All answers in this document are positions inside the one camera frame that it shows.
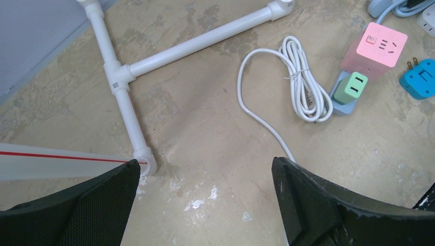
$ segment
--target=blue adapter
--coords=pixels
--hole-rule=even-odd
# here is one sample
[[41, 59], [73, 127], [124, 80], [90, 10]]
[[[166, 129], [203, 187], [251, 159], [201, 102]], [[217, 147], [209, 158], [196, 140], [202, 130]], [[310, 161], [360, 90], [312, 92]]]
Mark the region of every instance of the blue adapter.
[[426, 59], [419, 63], [415, 57], [412, 60], [414, 67], [408, 61], [409, 71], [399, 79], [400, 85], [417, 100], [433, 96], [435, 94], [435, 61]]

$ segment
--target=green adapter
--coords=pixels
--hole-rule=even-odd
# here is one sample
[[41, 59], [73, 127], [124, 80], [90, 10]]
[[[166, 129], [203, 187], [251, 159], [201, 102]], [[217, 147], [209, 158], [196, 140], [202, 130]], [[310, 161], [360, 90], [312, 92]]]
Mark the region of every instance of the green adapter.
[[332, 95], [332, 99], [341, 105], [348, 104], [360, 98], [368, 78], [359, 72], [353, 72], [340, 81]]

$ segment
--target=power socket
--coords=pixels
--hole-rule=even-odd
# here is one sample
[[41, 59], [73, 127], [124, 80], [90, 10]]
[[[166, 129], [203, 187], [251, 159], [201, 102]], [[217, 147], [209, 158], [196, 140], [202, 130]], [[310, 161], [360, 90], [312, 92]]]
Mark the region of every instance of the power socket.
[[340, 81], [331, 99], [341, 105], [348, 104], [360, 98], [367, 84], [367, 77], [359, 72], [353, 72]]
[[435, 60], [426, 59], [420, 63], [414, 57], [414, 67], [408, 61], [409, 71], [399, 79], [400, 85], [413, 98], [423, 100], [435, 95]]
[[435, 37], [435, 4], [432, 4], [417, 17], [417, 24], [430, 36]]
[[[350, 75], [350, 73], [346, 72], [346, 71], [340, 71], [340, 73], [337, 76], [337, 79], [335, 80], [335, 84], [331, 89], [331, 92], [329, 93], [329, 96], [331, 98], [333, 98], [335, 91], [337, 90], [337, 87], [340, 85], [340, 82], [348, 77]], [[340, 104], [338, 102], [336, 102], [335, 100], [332, 100], [332, 113], [338, 116], [346, 116], [346, 115], [350, 115], [353, 112], [353, 109], [355, 108], [355, 106], [357, 105], [358, 99], [351, 101], [348, 104]]]
[[347, 50], [341, 69], [376, 80], [396, 65], [407, 39], [404, 33], [371, 22]]

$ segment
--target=coiled white cable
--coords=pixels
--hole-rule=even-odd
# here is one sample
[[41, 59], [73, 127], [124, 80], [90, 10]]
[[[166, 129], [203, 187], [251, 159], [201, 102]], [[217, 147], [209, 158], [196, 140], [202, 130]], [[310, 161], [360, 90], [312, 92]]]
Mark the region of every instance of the coiled white cable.
[[245, 59], [243, 59], [237, 77], [237, 97], [239, 99], [240, 107], [242, 107], [247, 114], [266, 127], [281, 144], [289, 159], [295, 161], [290, 149], [278, 132], [268, 122], [249, 110], [243, 102], [243, 70], [245, 69], [246, 63], [249, 59], [257, 53], [276, 55], [287, 66], [290, 79], [291, 102], [295, 113], [301, 119], [308, 122], [322, 122], [327, 120], [331, 116], [333, 110], [331, 98], [312, 76], [301, 42], [299, 42], [299, 40], [294, 36], [286, 37], [278, 51], [263, 48], [255, 49], [251, 51]]
[[382, 14], [378, 17], [378, 19], [376, 20], [377, 24], [382, 24], [382, 21], [384, 20], [384, 17], [386, 15], [388, 15], [388, 13], [393, 10], [395, 7], [398, 7], [400, 4], [405, 3], [407, 0], [397, 0], [396, 2], [394, 2], [390, 7], [388, 7], [386, 10], [384, 10], [384, 12], [382, 12]]

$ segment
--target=power cord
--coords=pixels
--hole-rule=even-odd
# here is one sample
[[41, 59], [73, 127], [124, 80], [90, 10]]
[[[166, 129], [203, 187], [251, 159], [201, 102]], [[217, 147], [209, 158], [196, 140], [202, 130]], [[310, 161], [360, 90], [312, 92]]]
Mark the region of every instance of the power cord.
[[379, 16], [378, 20], [376, 21], [377, 24], [381, 24], [384, 20], [384, 17], [392, 11], [392, 13], [395, 16], [398, 17], [409, 17], [412, 15], [415, 15], [423, 10], [425, 10], [427, 7], [429, 7], [431, 4], [435, 3], [435, 0], [426, 0], [410, 9], [406, 7], [407, 0], [397, 0], [395, 1], [390, 7], [384, 10], [382, 14]]
[[420, 13], [421, 11], [425, 10], [427, 7], [429, 7], [431, 4], [435, 3], [435, 0], [426, 0], [422, 3], [419, 3], [415, 5], [412, 8], [407, 8], [406, 3], [402, 3], [395, 7], [392, 12], [397, 17], [409, 17], [415, 14]]
[[291, 102], [293, 105], [293, 110], [301, 119], [308, 122], [326, 121], [331, 116], [333, 111], [332, 100], [328, 93], [326, 93], [326, 91], [312, 76], [301, 42], [299, 42], [299, 40], [294, 36], [287, 36], [283, 40], [283, 44], [278, 51], [264, 48], [255, 49], [251, 51], [245, 57], [245, 59], [243, 59], [239, 69], [239, 75], [237, 77], [237, 97], [239, 99], [240, 107], [242, 107], [242, 109], [252, 118], [267, 128], [281, 144], [289, 159], [295, 162], [290, 149], [279, 133], [268, 122], [249, 110], [243, 102], [243, 71], [249, 59], [257, 53], [269, 53], [276, 55], [287, 66], [289, 73], [288, 79], [290, 79]]

